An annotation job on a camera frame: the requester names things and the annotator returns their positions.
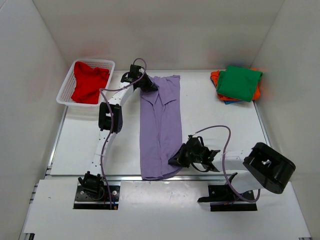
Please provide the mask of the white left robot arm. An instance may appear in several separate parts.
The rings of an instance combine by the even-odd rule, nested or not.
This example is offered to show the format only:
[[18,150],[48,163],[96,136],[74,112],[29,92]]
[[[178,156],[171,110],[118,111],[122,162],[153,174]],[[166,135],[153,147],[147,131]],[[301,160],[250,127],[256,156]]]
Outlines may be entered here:
[[89,171],[78,179],[83,192],[94,201],[112,201],[112,191],[106,179],[104,161],[112,143],[123,127],[123,106],[136,89],[142,92],[156,92],[158,87],[150,80],[146,67],[131,64],[124,73],[117,89],[100,89],[103,101],[99,105],[99,141]]

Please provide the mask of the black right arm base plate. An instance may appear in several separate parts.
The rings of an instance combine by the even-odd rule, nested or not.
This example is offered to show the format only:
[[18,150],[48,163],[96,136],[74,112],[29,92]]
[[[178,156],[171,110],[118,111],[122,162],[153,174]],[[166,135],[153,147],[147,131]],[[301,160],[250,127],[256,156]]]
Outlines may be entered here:
[[208,185],[208,196],[200,197],[198,203],[209,203],[211,212],[255,212],[255,202],[247,202],[236,196],[228,185]]

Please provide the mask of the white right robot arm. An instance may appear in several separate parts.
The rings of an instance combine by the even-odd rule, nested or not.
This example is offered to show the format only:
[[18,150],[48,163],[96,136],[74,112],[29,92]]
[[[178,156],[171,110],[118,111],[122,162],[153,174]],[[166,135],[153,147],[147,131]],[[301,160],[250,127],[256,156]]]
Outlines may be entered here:
[[202,165],[203,173],[216,172],[226,175],[226,186],[222,196],[202,197],[201,202],[219,202],[242,199],[242,194],[251,190],[266,189],[274,194],[282,194],[296,170],[295,164],[269,147],[258,142],[249,151],[221,152],[210,150],[203,138],[189,136],[178,152],[168,160],[168,164],[180,168]]

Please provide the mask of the purple t shirt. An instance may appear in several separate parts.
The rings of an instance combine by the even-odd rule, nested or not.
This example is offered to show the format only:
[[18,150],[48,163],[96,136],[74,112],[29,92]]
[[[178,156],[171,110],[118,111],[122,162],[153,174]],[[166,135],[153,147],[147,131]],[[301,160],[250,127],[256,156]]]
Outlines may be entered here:
[[145,181],[175,176],[181,168],[169,164],[183,144],[181,77],[155,76],[158,90],[140,93],[140,172]]

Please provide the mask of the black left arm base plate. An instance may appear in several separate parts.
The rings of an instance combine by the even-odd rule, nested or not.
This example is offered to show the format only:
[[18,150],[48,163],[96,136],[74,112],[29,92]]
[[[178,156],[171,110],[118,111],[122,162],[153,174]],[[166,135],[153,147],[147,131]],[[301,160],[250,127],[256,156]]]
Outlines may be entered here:
[[89,192],[85,190],[80,184],[78,184],[76,193],[74,196],[73,209],[76,210],[118,210],[119,200],[121,193],[120,184],[110,185],[109,196],[108,188],[106,185],[103,186],[95,194],[94,192]]

